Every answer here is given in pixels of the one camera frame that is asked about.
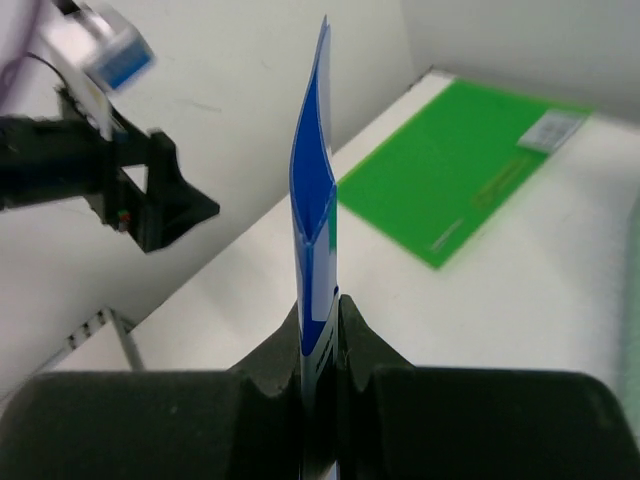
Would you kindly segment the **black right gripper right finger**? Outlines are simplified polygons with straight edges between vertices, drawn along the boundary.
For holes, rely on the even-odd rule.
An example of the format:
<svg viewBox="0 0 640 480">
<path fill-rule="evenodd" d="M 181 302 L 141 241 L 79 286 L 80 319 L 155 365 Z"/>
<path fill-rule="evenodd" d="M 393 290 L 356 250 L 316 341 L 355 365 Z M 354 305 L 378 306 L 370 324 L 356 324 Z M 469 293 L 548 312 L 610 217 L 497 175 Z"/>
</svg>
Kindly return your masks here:
<svg viewBox="0 0 640 480">
<path fill-rule="evenodd" d="M 639 448 L 596 378 L 417 366 L 339 305 L 342 479 L 635 479 Z"/>
</svg>

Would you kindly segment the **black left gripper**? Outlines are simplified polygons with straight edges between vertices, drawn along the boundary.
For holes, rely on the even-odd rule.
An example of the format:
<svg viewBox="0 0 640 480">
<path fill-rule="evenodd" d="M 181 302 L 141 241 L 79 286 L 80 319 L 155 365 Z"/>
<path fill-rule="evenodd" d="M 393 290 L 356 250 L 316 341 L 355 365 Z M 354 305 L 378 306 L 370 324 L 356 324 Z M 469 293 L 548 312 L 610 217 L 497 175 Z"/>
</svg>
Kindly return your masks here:
<svg viewBox="0 0 640 480">
<path fill-rule="evenodd" d="M 1 119 L 2 210 L 83 197 L 103 224 L 127 233 L 136 229 L 143 210 L 145 253 L 171 246 L 220 213 L 215 200 L 185 180 L 167 134 L 149 137 L 145 195 L 124 169 L 146 163 L 148 136 L 116 113 L 108 121 L 113 131 L 107 140 L 68 87 L 56 93 L 58 119 Z"/>
</svg>

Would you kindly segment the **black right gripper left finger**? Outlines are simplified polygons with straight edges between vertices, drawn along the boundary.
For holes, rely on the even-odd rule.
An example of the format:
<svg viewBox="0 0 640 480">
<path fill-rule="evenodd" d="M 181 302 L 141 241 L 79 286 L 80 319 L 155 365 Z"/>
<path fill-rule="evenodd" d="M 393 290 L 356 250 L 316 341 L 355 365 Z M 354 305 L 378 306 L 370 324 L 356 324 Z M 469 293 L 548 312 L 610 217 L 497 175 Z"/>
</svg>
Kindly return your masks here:
<svg viewBox="0 0 640 480">
<path fill-rule="evenodd" d="M 226 370 L 55 372 L 1 419 L 5 479 L 295 479 L 298 319 Z"/>
</svg>

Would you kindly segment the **blue plastic folder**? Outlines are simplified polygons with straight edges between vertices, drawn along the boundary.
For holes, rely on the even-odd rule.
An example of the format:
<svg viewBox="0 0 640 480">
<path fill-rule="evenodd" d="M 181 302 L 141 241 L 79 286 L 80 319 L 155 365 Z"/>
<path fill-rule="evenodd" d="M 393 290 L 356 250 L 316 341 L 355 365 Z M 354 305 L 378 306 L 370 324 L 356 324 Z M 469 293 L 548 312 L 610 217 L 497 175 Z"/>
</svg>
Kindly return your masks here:
<svg viewBox="0 0 640 480">
<path fill-rule="evenodd" d="M 330 50 L 331 26 L 324 20 L 289 165 L 303 408 L 303 479 L 322 479 L 335 463 L 339 286 L 337 185 L 331 167 Z"/>
</svg>

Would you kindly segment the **green plastic folder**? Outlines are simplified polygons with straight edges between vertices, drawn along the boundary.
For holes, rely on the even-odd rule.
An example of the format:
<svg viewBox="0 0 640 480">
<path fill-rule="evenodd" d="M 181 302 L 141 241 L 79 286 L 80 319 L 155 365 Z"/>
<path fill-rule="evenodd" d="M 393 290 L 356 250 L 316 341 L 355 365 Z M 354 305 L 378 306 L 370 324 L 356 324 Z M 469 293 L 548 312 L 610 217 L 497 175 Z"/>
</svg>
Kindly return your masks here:
<svg viewBox="0 0 640 480">
<path fill-rule="evenodd" d="M 439 269 L 591 112 L 454 80 L 342 177 L 338 199 Z"/>
</svg>

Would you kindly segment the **green mesh file organizer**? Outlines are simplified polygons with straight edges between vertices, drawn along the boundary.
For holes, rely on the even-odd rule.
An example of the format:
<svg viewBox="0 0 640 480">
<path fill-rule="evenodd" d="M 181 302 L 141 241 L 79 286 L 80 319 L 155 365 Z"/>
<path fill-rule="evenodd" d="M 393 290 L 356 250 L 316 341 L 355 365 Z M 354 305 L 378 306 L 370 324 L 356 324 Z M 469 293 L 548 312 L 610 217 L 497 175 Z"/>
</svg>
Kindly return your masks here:
<svg viewBox="0 0 640 480">
<path fill-rule="evenodd" d="M 639 200 L 630 216 L 625 256 L 621 398 L 628 416 L 639 422 Z"/>
</svg>

